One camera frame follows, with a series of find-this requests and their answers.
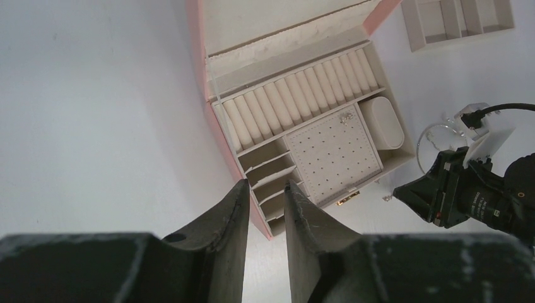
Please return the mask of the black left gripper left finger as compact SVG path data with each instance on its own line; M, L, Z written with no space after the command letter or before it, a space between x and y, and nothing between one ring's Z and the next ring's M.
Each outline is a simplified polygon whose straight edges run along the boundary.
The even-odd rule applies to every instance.
M181 229L1 239L2 302L240 302L250 215L242 179Z

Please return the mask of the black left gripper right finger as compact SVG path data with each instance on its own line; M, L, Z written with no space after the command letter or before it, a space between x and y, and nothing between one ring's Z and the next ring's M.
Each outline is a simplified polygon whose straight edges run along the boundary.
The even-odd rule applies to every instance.
M533 302L534 261L499 234L359 234L285 185L293 302Z

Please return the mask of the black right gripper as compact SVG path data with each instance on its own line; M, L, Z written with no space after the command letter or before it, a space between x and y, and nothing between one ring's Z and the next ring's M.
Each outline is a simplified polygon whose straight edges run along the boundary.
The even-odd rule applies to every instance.
M503 232L523 230L522 208L513 197L515 182L511 179L513 172L520 172L523 159L512 162L499 177L488 162L470 161L465 168L466 153L466 147L439 152L423 177L396 187L393 196L439 227L451 228L473 218Z

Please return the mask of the small silver earring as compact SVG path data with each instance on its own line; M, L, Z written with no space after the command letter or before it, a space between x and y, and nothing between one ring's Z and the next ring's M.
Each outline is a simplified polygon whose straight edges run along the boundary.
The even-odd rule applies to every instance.
M348 123L354 118L354 115L350 112L344 113L340 115L340 123L347 126Z

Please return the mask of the pink jewelry box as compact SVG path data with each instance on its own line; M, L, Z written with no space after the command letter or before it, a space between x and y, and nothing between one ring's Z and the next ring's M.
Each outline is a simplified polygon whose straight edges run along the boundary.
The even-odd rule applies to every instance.
M197 84L230 171L250 182L250 219L285 229L293 179L317 206L342 204L414 159L370 37L398 1L186 1ZM378 150L359 103L386 97L404 131ZM347 126L340 115L354 118Z

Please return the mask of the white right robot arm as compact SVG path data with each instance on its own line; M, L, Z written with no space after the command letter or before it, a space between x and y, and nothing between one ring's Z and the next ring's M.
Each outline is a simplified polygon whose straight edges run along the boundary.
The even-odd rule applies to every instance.
M518 158L502 177L490 159L463 161L468 148L438 153L431 169L393 196L420 218L449 229L472 218L534 245L534 155Z

